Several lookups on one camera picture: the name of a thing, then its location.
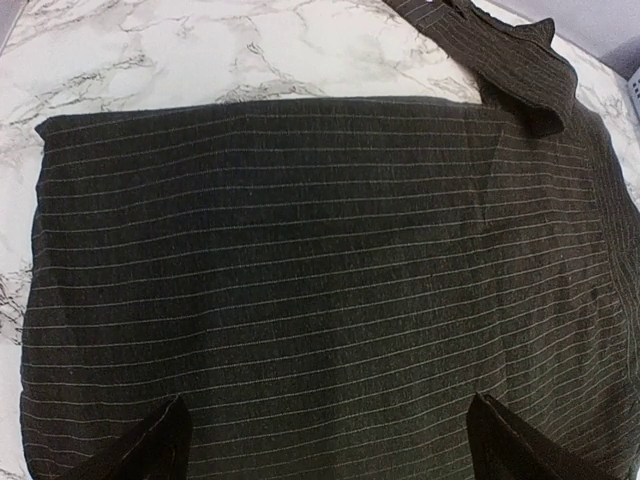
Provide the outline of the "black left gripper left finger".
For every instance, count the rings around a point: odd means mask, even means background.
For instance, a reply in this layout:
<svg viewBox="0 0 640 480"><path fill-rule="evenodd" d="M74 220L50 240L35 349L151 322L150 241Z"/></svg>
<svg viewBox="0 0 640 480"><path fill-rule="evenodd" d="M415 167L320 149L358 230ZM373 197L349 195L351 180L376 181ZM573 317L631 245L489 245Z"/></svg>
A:
<svg viewBox="0 0 640 480"><path fill-rule="evenodd" d="M62 480L182 480L187 477L191 415L177 396L166 401Z"/></svg>

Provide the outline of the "black pinstriped shirt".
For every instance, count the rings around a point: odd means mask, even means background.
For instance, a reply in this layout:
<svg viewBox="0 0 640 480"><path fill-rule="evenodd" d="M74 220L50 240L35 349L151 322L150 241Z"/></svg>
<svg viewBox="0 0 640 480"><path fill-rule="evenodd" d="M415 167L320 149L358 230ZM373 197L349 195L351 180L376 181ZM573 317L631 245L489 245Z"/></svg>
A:
<svg viewBox="0 0 640 480"><path fill-rule="evenodd" d="M477 104L308 98L56 116L20 423L53 479L177 396L184 479L474 479L488 394L639 462L639 212L552 46L469 1L393 10Z"/></svg>

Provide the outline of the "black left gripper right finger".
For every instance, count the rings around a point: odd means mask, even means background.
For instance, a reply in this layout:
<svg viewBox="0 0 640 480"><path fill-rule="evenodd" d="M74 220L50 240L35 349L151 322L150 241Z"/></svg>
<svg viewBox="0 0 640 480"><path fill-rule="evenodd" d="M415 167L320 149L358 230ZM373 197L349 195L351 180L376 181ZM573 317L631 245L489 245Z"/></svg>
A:
<svg viewBox="0 0 640 480"><path fill-rule="evenodd" d="M488 394L477 393L466 414L478 480L589 480L612 476L545 437Z"/></svg>

